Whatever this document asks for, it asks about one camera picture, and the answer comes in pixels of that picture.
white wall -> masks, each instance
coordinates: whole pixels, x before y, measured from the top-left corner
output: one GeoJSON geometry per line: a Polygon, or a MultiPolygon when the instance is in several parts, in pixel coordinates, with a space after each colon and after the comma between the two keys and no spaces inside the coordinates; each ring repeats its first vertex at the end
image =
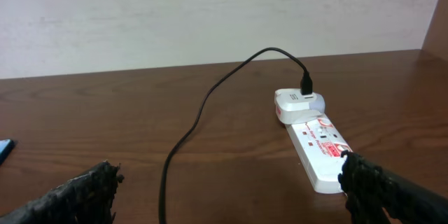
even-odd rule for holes
{"type": "Polygon", "coordinates": [[[416,49],[436,1],[0,0],[0,78],[416,49]]]}

black cable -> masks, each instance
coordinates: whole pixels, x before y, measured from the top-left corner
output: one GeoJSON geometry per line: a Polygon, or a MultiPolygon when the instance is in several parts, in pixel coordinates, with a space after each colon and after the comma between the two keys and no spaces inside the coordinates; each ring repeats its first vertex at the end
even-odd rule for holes
{"type": "Polygon", "coordinates": [[[255,59],[257,56],[259,56],[262,53],[265,53],[267,51],[276,51],[279,53],[282,53],[283,55],[289,57],[290,59],[292,59],[295,63],[299,64],[300,67],[302,67],[303,69],[303,78],[302,81],[300,83],[301,85],[301,91],[302,91],[302,95],[310,95],[313,90],[312,90],[312,80],[309,77],[309,72],[307,70],[307,68],[305,67],[304,64],[302,64],[300,62],[300,60],[298,60],[297,58],[295,58],[294,56],[292,56],[291,54],[287,53],[286,51],[279,49],[279,48],[265,48],[259,52],[257,52],[256,54],[252,55],[252,57],[248,58],[245,62],[241,63],[239,66],[237,66],[237,68],[233,69],[230,73],[226,74],[224,77],[222,77],[213,87],[210,88],[210,90],[207,92],[207,94],[205,95],[204,99],[202,100],[201,106],[199,107],[199,112],[197,113],[196,116],[196,120],[195,123],[193,123],[193,126],[190,128],[190,130],[187,131],[187,133],[185,133],[185,135],[182,136],[181,140],[179,140],[179,142],[176,143],[176,145],[172,148],[172,150],[169,152],[167,159],[165,160],[165,164],[163,165],[163,171],[162,171],[162,181],[160,182],[160,192],[159,192],[159,223],[160,224],[166,224],[167,220],[166,220],[166,212],[165,212],[165,195],[166,195],[166,190],[167,190],[167,172],[168,172],[168,166],[169,163],[171,162],[171,159],[173,158],[174,154],[176,154],[176,152],[179,150],[179,148],[181,147],[182,143],[187,139],[188,136],[190,136],[191,132],[193,130],[195,130],[197,123],[199,122],[199,119],[201,117],[202,114],[202,109],[204,108],[205,102],[207,101],[207,99],[209,98],[209,95],[222,83],[224,82],[227,78],[231,77],[232,74],[234,74],[235,72],[237,72],[238,70],[240,70],[242,67],[244,67],[247,63],[249,63],[251,60],[255,59]]]}

blue object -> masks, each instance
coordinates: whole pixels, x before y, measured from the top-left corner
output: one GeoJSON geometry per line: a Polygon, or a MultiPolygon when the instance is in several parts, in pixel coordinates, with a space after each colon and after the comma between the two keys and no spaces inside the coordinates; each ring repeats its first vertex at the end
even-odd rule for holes
{"type": "Polygon", "coordinates": [[[14,142],[11,139],[0,140],[0,165],[8,157],[8,154],[14,148],[14,142]]]}

brown table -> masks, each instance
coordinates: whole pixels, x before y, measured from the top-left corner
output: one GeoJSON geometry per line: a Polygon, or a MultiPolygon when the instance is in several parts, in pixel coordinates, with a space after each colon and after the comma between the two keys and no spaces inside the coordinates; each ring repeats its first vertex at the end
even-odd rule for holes
{"type": "MultiPolygon", "coordinates": [[[[361,155],[448,196],[448,63],[419,50],[302,59],[327,115],[361,155]]],[[[156,223],[162,164],[204,93],[237,63],[0,80],[0,214],[92,165],[121,163],[116,223],[156,223]]],[[[173,159],[169,223],[349,223],[342,194],[316,194],[274,112],[298,87],[289,59],[224,82],[173,159]]]]}

white power strip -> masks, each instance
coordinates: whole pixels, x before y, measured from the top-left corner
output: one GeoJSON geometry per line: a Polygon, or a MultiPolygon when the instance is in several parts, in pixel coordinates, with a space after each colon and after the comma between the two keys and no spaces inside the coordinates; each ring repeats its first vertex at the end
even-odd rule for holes
{"type": "Polygon", "coordinates": [[[285,123],[313,188],[318,193],[341,193],[337,176],[351,151],[347,142],[323,113],[321,95],[303,97],[299,89],[277,90],[276,114],[285,123]]]}
{"type": "Polygon", "coordinates": [[[320,115],[309,122],[287,125],[286,129],[314,190],[341,193],[337,176],[346,159],[341,158],[341,152],[351,149],[330,120],[320,115]]]}

